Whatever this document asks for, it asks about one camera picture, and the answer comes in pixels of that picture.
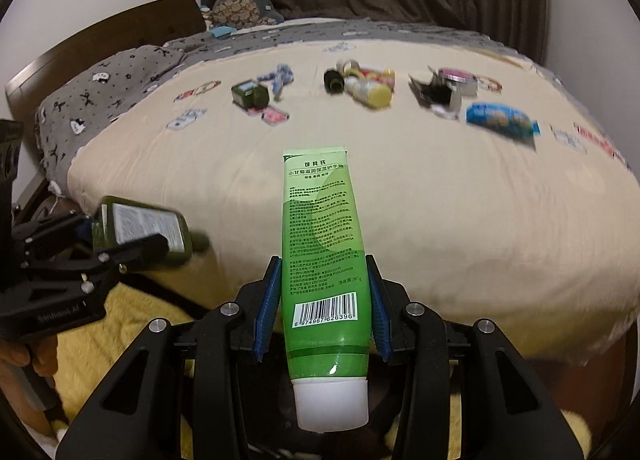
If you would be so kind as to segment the left hand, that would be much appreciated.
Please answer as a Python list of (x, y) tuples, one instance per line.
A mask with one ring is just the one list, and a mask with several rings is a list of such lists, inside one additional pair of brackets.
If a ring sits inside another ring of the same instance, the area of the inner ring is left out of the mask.
[(39, 376), (54, 376), (58, 371), (58, 337), (45, 337), (28, 345), (1, 341), (2, 381), (11, 379), (10, 366), (32, 366)]

